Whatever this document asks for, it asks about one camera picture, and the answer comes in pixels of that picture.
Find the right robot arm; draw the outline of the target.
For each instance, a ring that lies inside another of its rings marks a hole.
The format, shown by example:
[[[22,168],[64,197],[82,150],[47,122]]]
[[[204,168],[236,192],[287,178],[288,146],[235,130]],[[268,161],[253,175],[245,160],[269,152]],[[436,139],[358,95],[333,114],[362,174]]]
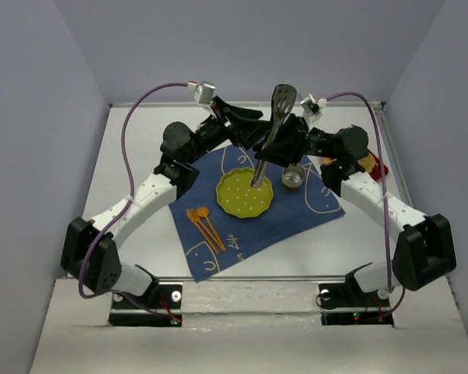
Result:
[[[449,220],[429,216],[383,189],[360,165],[368,154],[368,134],[356,125],[328,133],[309,128],[290,115],[275,139],[254,147],[255,157],[281,167],[297,164],[304,156],[328,158],[321,180],[334,194],[362,210],[385,230],[385,261],[368,263],[347,273],[342,294],[356,298],[380,289],[409,291],[446,276],[456,268],[456,252]]]

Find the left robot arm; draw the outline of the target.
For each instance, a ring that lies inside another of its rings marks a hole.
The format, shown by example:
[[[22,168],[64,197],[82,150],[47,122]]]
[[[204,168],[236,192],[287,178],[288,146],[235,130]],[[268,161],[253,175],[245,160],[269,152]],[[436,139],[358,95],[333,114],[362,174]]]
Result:
[[[129,179],[129,194],[90,219],[70,222],[61,267],[78,281],[82,298],[109,292],[150,302],[159,280],[139,265],[119,259],[123,242],[161,208],[189,191],[200,172],[193,163],[224,143],[250,149],[263,139],[271,123],[261,111],[240,108],[214,97],[210,115],[192,130],[182,122],[165,127],[158,166],[140,184]]]

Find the metal serving tongs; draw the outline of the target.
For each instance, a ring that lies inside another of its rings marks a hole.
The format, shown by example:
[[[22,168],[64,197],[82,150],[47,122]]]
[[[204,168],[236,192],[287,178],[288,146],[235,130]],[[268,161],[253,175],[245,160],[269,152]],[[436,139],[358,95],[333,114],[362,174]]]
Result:
[[[282,126],[282,123],[292,112],[293,106],[296,102],[297,90],[294,86],[289,84],[278,84],[273,91],[271,97],[271,130],[268,133],[261,149],[264,150],[267,146],[271,145],[277,133]],[[254,169],[253,179],[250,186],[253,188],[260,188],[264,180],[267,169],[267,161],[259,160]]]

